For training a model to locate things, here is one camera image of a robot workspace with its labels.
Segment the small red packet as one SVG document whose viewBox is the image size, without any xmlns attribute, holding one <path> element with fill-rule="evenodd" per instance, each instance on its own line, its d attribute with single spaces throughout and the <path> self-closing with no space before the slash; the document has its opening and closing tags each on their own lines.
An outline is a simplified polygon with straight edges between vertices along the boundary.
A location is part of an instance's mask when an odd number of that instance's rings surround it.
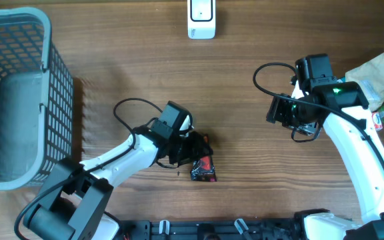
<svg viewBox="0 0 384 240">
<path fill-rule="evenodd" d="M 380 131 L 383 128 L 383 124 L 378 112 L 372 112 L 372 120 L 376 131 Z"/>
</svg>

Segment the clear bag with printed card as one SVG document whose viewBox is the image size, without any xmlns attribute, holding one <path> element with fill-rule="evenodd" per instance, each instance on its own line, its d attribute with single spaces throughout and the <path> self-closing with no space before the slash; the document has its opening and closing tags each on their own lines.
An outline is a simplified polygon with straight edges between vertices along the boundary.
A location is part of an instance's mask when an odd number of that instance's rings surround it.
<svg viewBox="0 0 384 240">
<path fill-rule="evenodd" d="M 209 145 L 208 134 L 204 134 L 202 142 L 193 148 L 193 168 L 190 171 L 190 175 L 192 181 L 217 181 L 213 163 L 213 150 Z"/>
</svg>

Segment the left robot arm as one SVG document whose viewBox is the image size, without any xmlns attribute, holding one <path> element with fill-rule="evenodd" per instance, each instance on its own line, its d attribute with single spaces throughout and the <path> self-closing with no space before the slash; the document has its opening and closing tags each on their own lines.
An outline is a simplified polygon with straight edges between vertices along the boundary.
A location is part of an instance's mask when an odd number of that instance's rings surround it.
<svg viewBox="0 0 384 240">
<path fill-rule="evenodd" d="M 117 147 L 79 163 L 60 160 L 38 195 L 18 214 L 14 232 L 23 239 L 24 225 L 42 239 L 114 239 L 120 224 L 105 209 L 115 188 L 138 171 L 167 157 L 167 168 L 212 155 L 205 137 L 193 128 L 193 116 L 168 101 L 160 115 L 138 127 Z"/>
</svg>

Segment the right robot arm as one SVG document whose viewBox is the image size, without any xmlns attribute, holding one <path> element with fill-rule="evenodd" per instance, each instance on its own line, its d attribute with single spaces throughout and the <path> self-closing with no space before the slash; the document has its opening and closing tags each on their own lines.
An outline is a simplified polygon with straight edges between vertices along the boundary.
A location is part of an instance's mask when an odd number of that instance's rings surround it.
<svg viewBox="0 0 384 240">
<path fill-rule="evenodd" d="M 355 82 L 334 76 L 326 54 L 296 61 L 291 95 L 274 94 L 267 114 L 306 141 L 325 131 L 336 146 L 355 188 L 362 224 L 326 210 L 298 213 L 305 239 L 384 239 L 384 147 L 369 102 Z"/>
</svg>

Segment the white box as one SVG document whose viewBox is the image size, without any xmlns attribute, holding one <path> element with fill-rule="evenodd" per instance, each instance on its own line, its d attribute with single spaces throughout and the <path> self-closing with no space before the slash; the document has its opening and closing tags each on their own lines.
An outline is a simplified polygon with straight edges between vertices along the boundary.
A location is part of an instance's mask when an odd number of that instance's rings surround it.
<svg viewBox="0 0 384 240">
<path fill-rule="evenodd" d="M 384 53 L 346 72 L 345 80 L 358 83 L 369 102 L 369 109 L 378 110 L 384 104 Z"/>
</svg>

